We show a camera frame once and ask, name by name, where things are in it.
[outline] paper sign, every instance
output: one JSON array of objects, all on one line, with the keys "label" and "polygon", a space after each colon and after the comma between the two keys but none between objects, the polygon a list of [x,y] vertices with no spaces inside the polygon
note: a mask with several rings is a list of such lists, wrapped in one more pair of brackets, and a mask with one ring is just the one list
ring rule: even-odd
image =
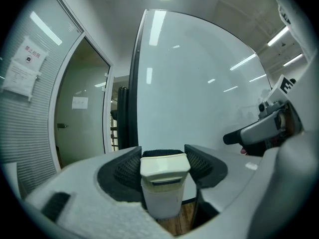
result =
[{"label": "paper sign", "polygon": [[11,61],[2,88],[31,98],[37,73]]},{"label": "paper sign", "polygon": [[47,52],[42,50],[27,36],[12,59],[28,69],[39,72],[47,55]]},{"label": "paper sign", "polygon": [[72,109],[87,109],[89,98],[73,97]]}]

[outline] ceiling light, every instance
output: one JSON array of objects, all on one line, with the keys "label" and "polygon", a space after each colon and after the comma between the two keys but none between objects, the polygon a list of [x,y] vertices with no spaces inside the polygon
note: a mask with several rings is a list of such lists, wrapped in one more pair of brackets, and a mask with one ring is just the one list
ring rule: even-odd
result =
[{"label": "ceiling light", "polygon": [[236,69],[237,67],[241,66],[242,64],[245,64],[246,62],[248,62],[249,60],[251,60],[254,57],[256,57],[256,53],[254,53],[253,55],[249,56],[248,58],[246,58],[243,61],[239,62],[237,65],[235,65],[232,68],[230,68],[230,71],[233,71],[234,69]]},{"label": "ceiling light", "polygon": [[284,27],[283,30],[281,30],[278,34],[276,34],[276,36],[275,36],[273,39],[271,39],[271,40],[267,43],[268,46],[273,45],[273,44],[274,44],[276,41],[278,41],[279,38],[282,37],[288,30],[289,30],[289,29],[288,29],[287,26]]},{"label": "ceiling light", "polygon": [[150,45],[157,46],[159,41],[159,34],[161,30],[161,26],[163,25],[166,11],[164,10],[156,10],[153,18],[151,36],[150,36]]},{"label": "ceiling light", "polygon": [[148,67],[147,72],[146,72],[146,83],[151,84],[152,82],[152,72],[153,68]]},{"label": "ceiling light", "polygon": [[266,76],[266,74],[264,74],[264,75],[262,75],[262,76],[259,76],[259,77],[255,78],[255,79],[252,79],[252,80],[250,80],[249,82],[256,81],[256,80],[258,80],[258,79],[260,79],[260,78],[263,78],[263,77],[265,77],[265,76]]},{"label": "ceiling light", "polygon": [[100,83],[100,84],[97,84],[97,85],[94,85],[95,87],[103,87],[103,86],[105,86],[105,84],[106,84],[106,82],[102,82],[102,83]]},{"label": "ceiling light", "polygon": [[238,86],[232,87],[232,88],[230,88],[228,90],[224,90],[224,92],[227,92],[227,91],[230,91],[230,90],[233,90],[233,89],[236,89],[236,88],[238,88]]},{"label": "ceiling light", "polygon": [[300,59],[303,55],[299,54],[297,57],[293,58],[292,60],[288,61],[286,64],[284,64],[284,66],[288,66],[291,63],[295,62],[296,60]]},{"label": "ceiling light", "polygon": [[33,20],[35,24],[37,24],[38,27],[41,28],[41,30],[49,36],[52,41],[54,41],[57,45],[60,45],[62,43],[61,39],[56,36],[55,33],[52,32],[52,30],[42,21],[42,19],[39,18],[38,15],[36,15],[35,12],[32,12],[30,15],[30,18]]}]

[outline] white wall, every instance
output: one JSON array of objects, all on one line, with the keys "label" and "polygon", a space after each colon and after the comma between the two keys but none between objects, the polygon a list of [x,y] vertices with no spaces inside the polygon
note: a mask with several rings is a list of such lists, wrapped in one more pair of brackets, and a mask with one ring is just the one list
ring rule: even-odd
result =
[{"label": "white wall", "polygon": [[[64,0],[64,2],[108,58],[107,62],[115,65],[119,59],[121,41],[117,39],[118,33],[112,17],[109,15],[110,23],[105,25],[101,22],[90,0]],[[107,8],[105,8],[105,14],[109,14]]]},{"label": "white wall", "polygon": [[114,66],[114,77],[122,77],[130,74],[135,37],[125,38],[121,46],[121,54],[118,63]]},{"label": "white wall", "polygon": [[298,81],[301,75],[305,72],[306,67],[307,61],[305,57],[287,67],[282,67],[278,71],[271,74],[269,77],[270,85],[273,87],[282,74],[288,79],[294,78],[296,81]]}]

